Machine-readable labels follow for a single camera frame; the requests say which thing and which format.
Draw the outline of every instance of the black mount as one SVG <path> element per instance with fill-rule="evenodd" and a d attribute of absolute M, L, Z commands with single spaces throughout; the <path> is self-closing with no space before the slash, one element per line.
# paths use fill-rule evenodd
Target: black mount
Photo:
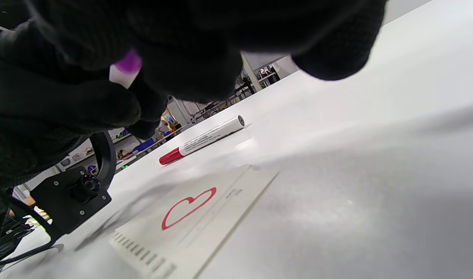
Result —
<path fill-rule="evenodd" d="M 99 172 L 89 175 L 80 166 L 46 178 L 31 191 L 36 204 L 52 219 L 49 224 L 38 213 L 21 201 L 11 197 L 11 204 L 31 215 L 50 236 L 50 241 L 40 247 L 0 261 L 0 265 L 12 263 L 51 248 L 63 235 L 69 234 L 111 201 L 107 189 L 116 171 L 114 145 L 107 132 L 90 136 Z"/>

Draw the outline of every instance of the white tabletop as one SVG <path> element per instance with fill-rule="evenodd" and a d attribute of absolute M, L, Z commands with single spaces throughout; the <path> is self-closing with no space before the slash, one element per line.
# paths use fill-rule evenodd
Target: white tabletop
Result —
<path fill-rule="evenodd" d="M 238 114 L 242 131 L 158 163 Z M 136 278 L 107 244 L 114 228 L 176 182 L 243 164 L 281 173 L 200 279 L 473 279 L 473 0 L 433 0 L 386 25 L 351 78 L 299 71 L 187 129 L 118 173 L 114 201 L 60 252 L 0 277 Z"/>

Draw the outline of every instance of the blue bin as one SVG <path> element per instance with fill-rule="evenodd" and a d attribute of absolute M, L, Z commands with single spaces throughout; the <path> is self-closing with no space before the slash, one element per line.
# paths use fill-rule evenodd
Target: blue bin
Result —
<path fill-rule="evenodd" d="M 135 150 L 138 150 L 138 152 L 142 152 L 143 150 L 146 150 L 147 148 L 149 148 L 150 146 L 152 146 L 155 142 L 153 141 L 153 138 L 149 139 L 148 141 L 145 141 L 144 143 L 142 143 L 141 145 L 135 147 L 133 151 Z"/>

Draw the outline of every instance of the camera lens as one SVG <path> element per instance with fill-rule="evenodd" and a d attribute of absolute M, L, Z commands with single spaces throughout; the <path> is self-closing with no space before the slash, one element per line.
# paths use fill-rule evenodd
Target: camera lens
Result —
<path fill-rule="evenodd" d="M 83 185 L 86 189 L 93 192 L 98 192 L 98 189 L 100 189 L 100 182 L 94 176 L 86 175 L 83 177 L 83 180 Z"/>
<path fill-rule="evenodd" d="M 71 195 L 81 203 L 87 203 L 98 195 L 100 181 L 93 175 L 82 176 L 71 188 Z"/>

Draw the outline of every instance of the purple marker cap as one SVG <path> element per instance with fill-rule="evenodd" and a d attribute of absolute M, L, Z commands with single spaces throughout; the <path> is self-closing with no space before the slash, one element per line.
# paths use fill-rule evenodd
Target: purple marker cap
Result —
<path fill-rule="evenodd" d="M 114 65 L 125 74 L 135 74 L 142 68 L 142 59 L 135 50 L 130 50 L 123 59 Z"/>

